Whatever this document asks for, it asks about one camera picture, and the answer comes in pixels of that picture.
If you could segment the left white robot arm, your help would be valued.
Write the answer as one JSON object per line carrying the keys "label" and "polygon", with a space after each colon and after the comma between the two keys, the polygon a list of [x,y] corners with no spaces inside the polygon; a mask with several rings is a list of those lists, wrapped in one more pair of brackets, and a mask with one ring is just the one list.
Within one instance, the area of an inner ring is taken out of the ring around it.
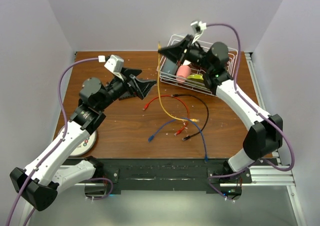
{"label": "left white robot arm", "polygon": [[73,166],[65,175],[57,170],[85,139],[90,137],[105,119],[104,110],[125,93],[144,99],[156,80],[138,79],[140,69],[122,68],[104,85],[91,77],[82,84],[78,107],[64,130],[55,140],[25,168],[14,168],[10,179],[16,192],[36,210],[43,211],[65,189],[90,179],[103,178],[102,164],[90,157]]}

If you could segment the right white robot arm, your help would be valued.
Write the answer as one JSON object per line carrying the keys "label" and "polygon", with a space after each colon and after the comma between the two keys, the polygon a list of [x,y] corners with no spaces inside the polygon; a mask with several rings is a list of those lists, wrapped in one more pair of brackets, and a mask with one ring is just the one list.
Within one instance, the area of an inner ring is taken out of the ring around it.
{"label": "right white robot arm", "polygon": [[189,61],[204,70],[205,87],[223,100],[245,125],[248,132],[242,149],[227,161],[227,167],[223,169],[226,181],[235,182],[241,170],[282,147],[282,118],[277,114],[270,115],[236,84],[226,69],[229,61],[226,44],[215,42],[205,51],[194,42],[193,36],[187,35],[178,43],[159,48],[158,53],[178,66]]}

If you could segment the black network switch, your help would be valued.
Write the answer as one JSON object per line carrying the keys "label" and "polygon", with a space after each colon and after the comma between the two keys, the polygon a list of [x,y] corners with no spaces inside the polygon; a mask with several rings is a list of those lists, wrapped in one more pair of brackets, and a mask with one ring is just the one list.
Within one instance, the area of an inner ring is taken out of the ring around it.
{"label": "black network switch", "polygon": [[119,100],[124,100],[124,99],[129,99],[129,98],[134,98],[137,97],[133,94],[132,88],[130,83],[128,83],[129,85],[129,90],[127,92],[125,92],[122,96],[119,97]]}

